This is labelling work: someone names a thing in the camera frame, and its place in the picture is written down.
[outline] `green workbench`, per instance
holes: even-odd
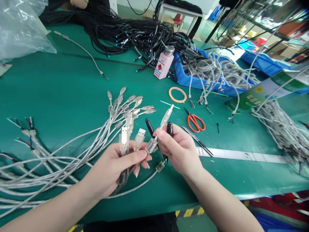
[[[38,52],[14,59],[11,62],[13,67],[0,79],[1,151],[11,152],[22,160],[33,158],[30,150],[14,141],[16,137],[23,138],[20,129],[5,118],[22,120],[24,117],[33,116],[39,138],[50,151],[54,151],[78,135],[102,126],[109,116],[107,91],[109,90],[115,99],[123,86],[127,86],[124,100],[133,94],[142,95],[142,106],[154,105],[157,110],[154,114],[140,116],[135,122],[133,134],[136,134],[139,128],[146,129],[146,117],[154,127],[159,126],[168,108],[159,100],[174,103],[168,96],[168,90],[178,86],[175,82],[168,78],[159,81],[150,68],[136,73],[136,69],[144,63],[133,62],[133,59],[138,57],[134,50],[111,58],[96,52],[82,27],[65,25],[49,29],[57,30],[85,47],[94,56],[99,68],[109,80],[102,78],[91,58],[83,50],[51,33],[48,38],[58,54]],[[188,87],[178,87],[188,95]],[[198,99],[200,94],[201,90],[192,89],[193,99]],[[227,99],[229,98],[209,95],[209,107],[214,115],[210,115],[205,106],[198,104],[195,104],[195,109],[191,109],[189,101],[184,104],[174,103],[180,109],[174,108],[170,121],[179,126],[187,126],[187,114],[184,110],[184,107],[187,107],[191,113],[204,120],[206,130],[197,136],[208,147],[280,155],[265,127],[249,113],[236,115],[235,124],[227,121],[231,116],[231,111],[224,105]],[[295,101],[308,103],[308,95],[295,96],[294,99],[289,98],[283,103],[287,102],[286,108],[291,108],[291,102]],[[302,115],[298,113],[301,111],[288,110],[294,112],[293,119],[305,117],[303,112]],[[217,133],[216,123],[220,125],[220,134]],[[76,156],[91,144],[94,137],[93,134],[75,141],[58,155]],[[149,139],[150,134],[147,133],[145,141]],[[146,180],[155,171],[161,159],[159,153],[154,154],[153,160],[150,161],[150,169],[142,169],[138,178],[130,176],[123,191]],[[309,189],[309,181],[295,173],[288,164],[209,157],[201,157],[201,161],[204,168],[239,199]],[[7,163],[0,159],[0,164]],[[82,178],[87,171],[88,167],[83,167],[74,175]],[[43,174],[45,170],[42,168],[38,172]],[[34,200],[49,199],[63,190],[54,188],[40,194]],[[197,204],[196,197],[184,179],[168,164],[161,173],[135,192],[116,199],[102,200],[80,223],[137,218],[181,210]],[[16,210],[1,218],[0,226],[24,212],[26,212],[24,209]]]

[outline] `plastic bottle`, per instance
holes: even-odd
[[[175,48],[173,46],[166,46],[165,51],[160,54],[157,66],[154,70],[154,75],[159,79],[166,77],[168,70],[173,62],[173,53]]]

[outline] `orange-handled scissors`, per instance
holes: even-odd
[[[188,122],[188,126],[189,128],[194,131],[195,133],[198,133],[200,131],[204,131],[206,129],[205,127],[205,123],[203,122],[202,119],[200,119],[198,116],[196,116],[195,114],[190,114],[190,112],[187,110],[187,108],[185,108],[187,113],[188,113],[188,117],[187,117],[187,122]],[[203,128],[200,127],[200,125],[198,124],[197,120],[200,120],[200,122],[202,123],[203,125]],[[190,121],[194,124],[194,126],[196,127],[197,130],[193,129],[190,125]]]

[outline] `red stool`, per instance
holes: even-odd
[[[260,45],[263,45],[267,42],[267,39],[266,38],[258,38],[256,41],[254,41],[254,44],[258,47]]]
[[[177,25],[177,27],[181,24],[182,21],[182,15],[181,14],[176,14],[175,18],[174,18],[174,24]]]

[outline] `plastic bag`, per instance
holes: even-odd
[[[57,53],[29,0],[0,0],[0,63],[36,51]]]
[[[40,16],[45,7],[48,6],[48,0],[28,0],[31,8],[34,10],[37,16]]]

